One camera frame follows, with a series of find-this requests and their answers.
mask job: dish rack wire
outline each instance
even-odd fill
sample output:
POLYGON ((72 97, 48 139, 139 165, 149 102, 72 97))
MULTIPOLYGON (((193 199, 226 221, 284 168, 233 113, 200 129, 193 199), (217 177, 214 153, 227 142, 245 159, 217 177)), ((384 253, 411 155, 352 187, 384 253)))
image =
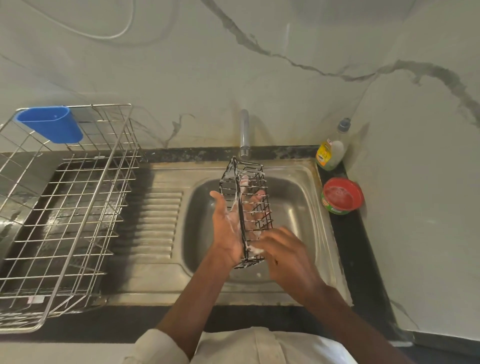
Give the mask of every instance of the dish rack wire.
POLYGON ((229 213, 238 212, 240 221, 243 259, 235 269, 251 267, 262 262, 265 258, 256 255, 249 246, 251 242, 259 239, 262 231, 273 228, 263 165, 233 157, 220 180, 219 187, 229 213))
POLYGON ((83 139, 54 144, 0 125, 0 333, 91 309, 110 239, 144 154, 131 104, 69 106, 83 139))

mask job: person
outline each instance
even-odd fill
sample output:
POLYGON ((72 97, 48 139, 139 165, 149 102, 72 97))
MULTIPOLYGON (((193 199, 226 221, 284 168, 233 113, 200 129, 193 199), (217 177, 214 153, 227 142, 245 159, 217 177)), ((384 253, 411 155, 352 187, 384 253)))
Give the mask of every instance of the person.
POLYGON ((124 364, 412 364, 320 278, 305 245, 286 228, 263 231, 253 245, 264 250, 270 278, 313 314, 338 342, 312 334, 255 327, 203 332, 223 284, 243 254, 225 199, 215 191, 210 195, 216 201, 212 245, 177 301, 155 329, 137 340, 124 364))

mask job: white hose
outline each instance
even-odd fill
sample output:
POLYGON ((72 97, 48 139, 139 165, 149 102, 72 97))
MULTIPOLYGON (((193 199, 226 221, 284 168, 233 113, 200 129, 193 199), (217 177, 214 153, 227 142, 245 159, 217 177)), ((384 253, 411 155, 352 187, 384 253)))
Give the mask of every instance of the white hose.
POLYGON ((78 34, 80 36, 85 36, 87 38, 90 38, 90 39, 96 39, 96 40, 113 40, 113 39, 117 39, 117 38, 120 38, 122 35, 124 35, 126 32, 128 32, 130 30, 130 28, 132 27, 132 24, 133 24, 133 19, 135 17, 135 8, 136 8, 136 0, 132 0, 132 12, 130 14, 130 19, 128 20, 128 24, 127 26, 120 32, 120 33, 117 33, 117 34, 114 34, 112 36, 96 36, 96 35, 93 35, 93 34, 88 34, 88 33, 84 33, 84 32, 80 32, 76 29, 73 29, 73 28, 70 28, 68 25, 64 24, 64 23, 61 23, 59 22, 58 20, 55 20, 53 19, 50 15, 44 13, 43 11, 41 11, 39 8, 37 8, 36 6, 30 4, 29 2, 27 2, 26 0, 21 0, 25 5, 28 5, 32 10, 34 10, 36 13, 42 15, 44 18, 50 20, 51 22, 55 23, 56 25, 59 25, 61 26, 63 29, 67 29, 75 34, 78 34))

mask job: metal wire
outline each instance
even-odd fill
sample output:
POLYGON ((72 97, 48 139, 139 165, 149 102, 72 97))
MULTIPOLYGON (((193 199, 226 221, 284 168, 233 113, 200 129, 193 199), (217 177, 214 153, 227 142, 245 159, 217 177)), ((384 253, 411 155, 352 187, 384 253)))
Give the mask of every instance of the metal wire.
POLYGON ((131 104, 69 108, 84 135, 76 144, 54 144, 14 115, 0 125, 0 333, 91 309, 144 158, 131 104))
POLYGON ((263 165, 237 161, 233 157, 220 180, 220 193, 227 208, 238 212, 243 244, 243 259, 235 268, 246 268, 264 260, 254 255, 250 242, 258 240, 260 232, 271 229, 271 208, 263 165))

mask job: person's right hand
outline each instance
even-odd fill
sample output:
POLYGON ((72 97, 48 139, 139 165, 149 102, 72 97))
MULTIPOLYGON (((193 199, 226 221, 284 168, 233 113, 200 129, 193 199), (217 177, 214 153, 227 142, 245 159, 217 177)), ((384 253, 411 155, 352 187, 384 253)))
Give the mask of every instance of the person's right hand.
POLYGON ((312 260, 305 245, 285 227, 262 232, 260 240, 251 242, 268 262, 270 278, 275 280, 286 293, 303 306, 316 301, 327 284, 312 260))

